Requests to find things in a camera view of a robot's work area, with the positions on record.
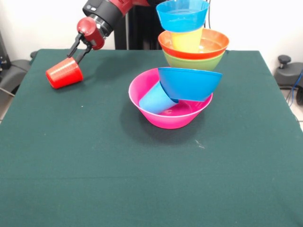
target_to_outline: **stacked bowls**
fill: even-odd
[[[205,0],[169,0],[156,7],[165,29],[158,40],[170,67],[138,75],[129,87],[129,97],[160,128],[189,124],[211,103],[223,76],[213,70],[229,39],[203,27],[208,9]]]

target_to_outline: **blue cable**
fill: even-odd
[[[301,71],[299,78],[297,79],[297,81],[295,82],[295,84],[294,84],[293,87],[292,87],[292,91],[291,91],[291,92],[292,92],[292,96],[293,96],[293,97],[292,97],[292,102],[291,102],[291,104],[289,105],[289,107],[291,107],[292,104],[293,104],[293,102],[294,102],[294,88],[298,85],[298,83],[300,82],[302,76],[303,76],[303,70]]]

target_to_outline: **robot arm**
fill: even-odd
[[[87,48],[80,53],[75,61],[79,63],[91,49],[99,50],[103,47],[105,39],[112,33],[117,23],[135,5],[155,6],[163,0],[88,0],[83,7],[86,15],[77,24],[78,35],[72,45],[69,58],[74,55],[80,41]]]

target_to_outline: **floor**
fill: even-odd
[[[281,90],[282,94],[284,95],[285,99],[288,95],[289,90]],[[3,93],[0,91],[0,123],[2,122],[10,104],[13,101],[13,97]],[[292,110],[293,114],[297,117],[298,123],[301,126],[303,131],[303,106],[298,106],[296,100],[294,100],[293,104],[291,105],[290,109]]]

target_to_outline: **orange bowl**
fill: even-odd
[[[216,57],[222,54],[229,44],[229,39],[226,35],[207,28],[203,28],[202,31],[199,53],[189,53],[174,50],[169,31],[162,32],[158,36],[158,41],[166,53],[177,58],[196,60]]]

